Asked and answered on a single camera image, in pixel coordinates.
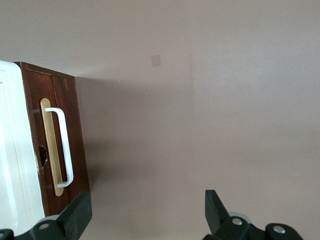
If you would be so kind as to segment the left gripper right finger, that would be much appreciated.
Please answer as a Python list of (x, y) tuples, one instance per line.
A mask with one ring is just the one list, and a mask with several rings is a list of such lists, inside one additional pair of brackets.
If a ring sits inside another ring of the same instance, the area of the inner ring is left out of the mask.
[(269, 223), (264, 230), (241, 214), (231, 215), (215, 190), (205, 191), (205, 218), (211, 234), (205, 240), (301, 240), (300, 234), (282, 223)]

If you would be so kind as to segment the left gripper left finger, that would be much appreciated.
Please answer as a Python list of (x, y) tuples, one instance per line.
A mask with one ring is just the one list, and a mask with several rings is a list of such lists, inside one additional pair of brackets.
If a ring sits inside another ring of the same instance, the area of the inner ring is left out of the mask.
[(80, 192), (56, 219), (46, 218), (30, 230), (14, 235), (1, 229), (2, 240), (78, 240), (92, 219), (92, 198), (89, 191)]

